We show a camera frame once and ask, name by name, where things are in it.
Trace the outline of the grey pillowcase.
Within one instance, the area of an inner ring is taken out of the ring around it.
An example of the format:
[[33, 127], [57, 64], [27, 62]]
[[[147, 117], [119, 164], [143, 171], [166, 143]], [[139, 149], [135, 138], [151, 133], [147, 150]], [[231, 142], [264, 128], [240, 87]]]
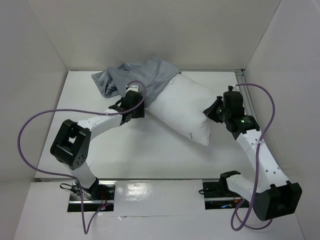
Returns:
[[109, 99], [126, 94], [126, 86], [131, 82], [142, 83], [146, 88], [144, 99], [148, 107], [165, 89], [170, 80], [181, 71], [171, 63], [151, 57], [144, 63], [123, 63], [118, 67], [110, 67], [105, 71], [91, 75], [100, 94]]

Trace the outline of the white pillow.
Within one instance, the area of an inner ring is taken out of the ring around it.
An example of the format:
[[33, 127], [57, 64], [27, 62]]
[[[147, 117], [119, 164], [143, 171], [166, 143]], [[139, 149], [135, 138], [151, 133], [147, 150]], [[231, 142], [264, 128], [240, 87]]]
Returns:
[[152, 115], [189, 140], [205, 147], [211, 140], [212, 124], [203, 113], [218, 94], [191, 78], [177, 74], [146, 108]]

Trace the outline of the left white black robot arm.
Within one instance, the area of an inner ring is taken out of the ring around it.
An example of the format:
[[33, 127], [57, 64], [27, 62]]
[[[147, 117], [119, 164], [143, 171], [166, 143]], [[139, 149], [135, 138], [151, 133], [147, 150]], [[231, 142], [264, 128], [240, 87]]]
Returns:
[[110, 106], [103, 115], [86, 120], [65, 120], [51, 145], [50, 153], [64, 164], [71, 175], [78, 179], [81, 194], [88, 200], [100, 196], [98, 178], [86, 163], [90, 142], [113, 128], [118, 128], [131, 119], [144, 118], [144, 96], [135, 90], [127, 90], [125, 96]]

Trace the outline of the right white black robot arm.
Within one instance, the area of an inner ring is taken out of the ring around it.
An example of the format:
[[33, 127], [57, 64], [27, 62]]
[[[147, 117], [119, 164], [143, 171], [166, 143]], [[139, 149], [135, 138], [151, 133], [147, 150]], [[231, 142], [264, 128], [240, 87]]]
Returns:
[[292, 183], [276, 163], [264, 143], [257, 121], [245, 114], [241, 93], [224, 92], [203, 113], [210, 120], [226, 125], [258, 174], [255, 186], [236, 170], [222, 173], [218, 181], [220, 194], [243, 197], [253, 204], [253, 211], [261, 221], [293, 214], [302, 188], [298, 183]]

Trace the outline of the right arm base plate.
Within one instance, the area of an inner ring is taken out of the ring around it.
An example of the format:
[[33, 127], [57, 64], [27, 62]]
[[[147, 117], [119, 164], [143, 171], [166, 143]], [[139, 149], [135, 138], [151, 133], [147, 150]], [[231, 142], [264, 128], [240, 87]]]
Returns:
[[204, 198], [206, 210], [234, 209], [243, 199], [237, 193], [224, 191], [218, 179], [203, 180], [198, 193]]

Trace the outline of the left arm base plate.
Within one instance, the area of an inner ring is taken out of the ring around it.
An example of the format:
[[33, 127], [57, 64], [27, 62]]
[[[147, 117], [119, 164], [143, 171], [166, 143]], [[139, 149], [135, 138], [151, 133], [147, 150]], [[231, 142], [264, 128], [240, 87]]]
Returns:
[[[69, 200], [67, 212], [80, 213], [81, 212], [81, 195], [80, 189], [76, 182], [72, 184], [61, 183], [60, 188], [68, 190]], [[115, 199], [116, 182], [100, 180], [97, 191], [93, 193], [93, 196], [87, 191], [83, 191], [83, 211], [95, 212], [99, 209], [101, 212], [113, 212], [114, 211], [114, 199]]]

